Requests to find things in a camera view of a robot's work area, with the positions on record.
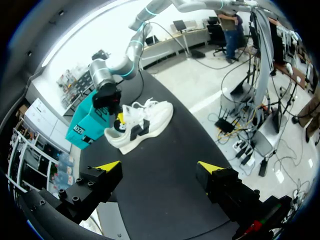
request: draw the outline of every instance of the computer monitor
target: computer monitor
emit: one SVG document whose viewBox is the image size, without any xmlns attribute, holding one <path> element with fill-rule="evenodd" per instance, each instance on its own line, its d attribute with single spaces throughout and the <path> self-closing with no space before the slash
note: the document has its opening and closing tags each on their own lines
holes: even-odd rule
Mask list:
<svg viewBox="0 0 320 240">
<path fill-rule="evenodd" d="M 209 20 L 210 21 L 218 21 L 218 17 L 217 16 L 210 16 Z"/>
<path fill-rule="evenodd" d="M 186 24 L 182 20 L 173 21 L 173 24 L 175 25 L 175 28 L 182 33 L 182 30 L 187 29 Z"/>
<path fill-rule="evenodd" d="M 158 38 L 154 35 L 154 36 L 150 36 L 148 38 L 145 39 L 145 43 L 148 45 L 148 46 L 152 46 L 156 43 L 158 43 L 159 40 Z"/>
</svg>

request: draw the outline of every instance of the shoe lace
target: shoe lace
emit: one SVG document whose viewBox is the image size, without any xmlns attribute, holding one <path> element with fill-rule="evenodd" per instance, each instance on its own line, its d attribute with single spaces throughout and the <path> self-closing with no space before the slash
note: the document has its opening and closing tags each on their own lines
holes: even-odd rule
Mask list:
<svg viewBox="0 0 320 240">
<path fill-rule="evenodd" d="M 154 99 L 153 97 L 149 98 L 147 101 L 145 101 L 145 104 L 144 104 L 144 105 L 142 105 L 140 102 L 135 101 L 134 103 L 132 103 L 131 106 L 134 108 L 135 105 L 138 105 L 140 108 L 147 109 L 147 108 L 150 108 L 150 107 L 152 107 L 153 105 L 159 103 L 158 101 L 155 101 L 155 100 L 153 100 L 153 99 Z"/>
<path fill-rule="evenodd" d="M 135 116 L 138 118 L 143 118 L 145 115 L 150 115 L 150 108 L 157 103 L 158 101 L 152 100 L 153 97 L 149 98 L 144 105 L 140 104 L 139 102 L 134 102 L 131 106 L 134 107 L 136 105 L 139 106 L 139 108 L 136 108 L 137 111 L 134 113 Z"/>
</svg>

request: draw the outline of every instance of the black table surface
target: black table surface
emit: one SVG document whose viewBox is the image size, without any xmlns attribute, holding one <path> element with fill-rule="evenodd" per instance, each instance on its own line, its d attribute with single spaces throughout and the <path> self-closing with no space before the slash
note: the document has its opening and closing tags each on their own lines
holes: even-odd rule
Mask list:
<svg viewBox="0 0 320 240">
<path fill-rule="evenodd" d="M 81 152 L 80 170 L 122 162 L 123 179 L 113 194 L 131 240 L 231 239 L 234 224 L 228 223 L 218 204 L 209 201 L 196 180 L 198 161 L 223 168 L 230 166 L 228 161 L 168 89 L 148 72 L 143 71 L 142 76 L 144 89 L 138 101 L 144 104 L 153 97 L 171 102 L 174 114 L 170 124 L 158 137 L 146 139 L 126 155 L 101 137 Z M 140 75 L 122 83 L 121 103 L 130 104 L 141 87 Z M 231 230 L 221 230 L 221 226 L 231 226 Z M 224 237 L 216 238 L 218 228 Z"/>
</svg>

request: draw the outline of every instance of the water bottle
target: water bottle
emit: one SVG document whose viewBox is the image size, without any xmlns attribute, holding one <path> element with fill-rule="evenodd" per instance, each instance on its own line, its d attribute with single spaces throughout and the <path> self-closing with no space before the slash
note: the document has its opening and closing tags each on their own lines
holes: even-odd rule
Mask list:
<svg viewBox="0 0 320 240">
<path fill-rule="evenodd" d="M 56 169 L 57 169 L 58 171 L 67 173 L 67 174 L 69 174 L 69 175 L 72 175 L 72 170 L 73 170 L 73 168 L 72 168 L 71 166 L 68 166 L 68 165 L 66 165 L 65 163 L 60 162 L 60 161 L 58 162 L 58 164 L 55 164 L 54 166 L 56 167 Z"/>
<path fill-rule="evenodd" d="M 57 156 L 58 156 L 59 162 L 64 163 L 69 167 L 74 166 L 74 158 L 72 156 L 66 154 L 65 152 L 61 154 L 57 154 Z"/>
<path fill-rule="evenodd" d="M 75 178 L 63 171 L 58 171 L 57 178 L 59 179 L 59 184 L 61 185 L 67 185 L 70 187 L 75 183 Z"/>
<path fill-rule="evenodd" d="M 58 189 L 58 190 L 64 189 L 64 190 L 66 190 L 67 188 L 70 187 L 70 186 L 68 186 L 68 185 L 66 185 L 66 184 L 62 184 L 62 183 L 60 182 L 60 179 L 58 178 L 58 174 L 57 174 L 57 173 L 55 173 L 55 174 L 54 174 L 54 177 L 52 177 L 52 181 L 53 181 L 53 184 L 54 184 L 54 188 L 55 188 L 55 189 Z"/>
</svg>

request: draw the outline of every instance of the power strip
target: power strip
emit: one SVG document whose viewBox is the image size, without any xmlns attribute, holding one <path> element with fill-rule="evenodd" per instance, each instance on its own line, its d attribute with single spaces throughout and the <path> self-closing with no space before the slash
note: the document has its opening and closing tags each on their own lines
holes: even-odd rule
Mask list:
<svg viewBox="0 0 320 240">
<path fill-rule="evenodd" d="M 244 166 L 251 167 L 254 164 L 254 162 L 256 161 L 255 158 L 254 158 L 254 151 L 255 150 L 252 148 L 251 145 L 249 145 L 247 142 L 245 142 L 243 140 L 239 140 L 235 144 L 233 144 L 232 147 L 235 150 L 236 155 L 240 151 L 243 151 L 243 149 L 245 149 L 244 153 L 238 158 L 238 159 L 240 159 L 240 162 L 245 160 L 245 158 L 247 157 L 247 154 L 248 155 L 252 154 L 250 159 L 246 162 L 246 164 L 244 164 Z"/>
</svg>

